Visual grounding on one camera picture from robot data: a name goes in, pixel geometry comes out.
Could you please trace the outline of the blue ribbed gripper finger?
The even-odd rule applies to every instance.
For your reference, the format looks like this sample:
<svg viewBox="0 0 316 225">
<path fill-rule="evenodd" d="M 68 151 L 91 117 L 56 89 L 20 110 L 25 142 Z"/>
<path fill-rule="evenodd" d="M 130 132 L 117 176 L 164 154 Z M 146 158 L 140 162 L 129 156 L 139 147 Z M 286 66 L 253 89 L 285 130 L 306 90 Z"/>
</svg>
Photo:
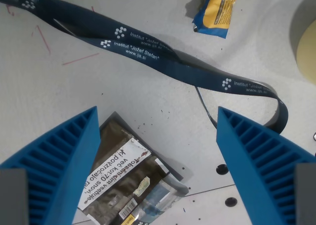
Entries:
<svg viewBox="0 0 316 225">
<path fill-rule="evenodd" d="M 294 225 L 294 169 L 316 158 L 275 131 L 218 109 L 216 142 L 254 225 Z"/>
<path fill-rule="evenodd" d="M 97 107 L 56 126 L 1 163 L 26 172 L 31 225 L 70 225 L 100 145 Z"/>
</svg>

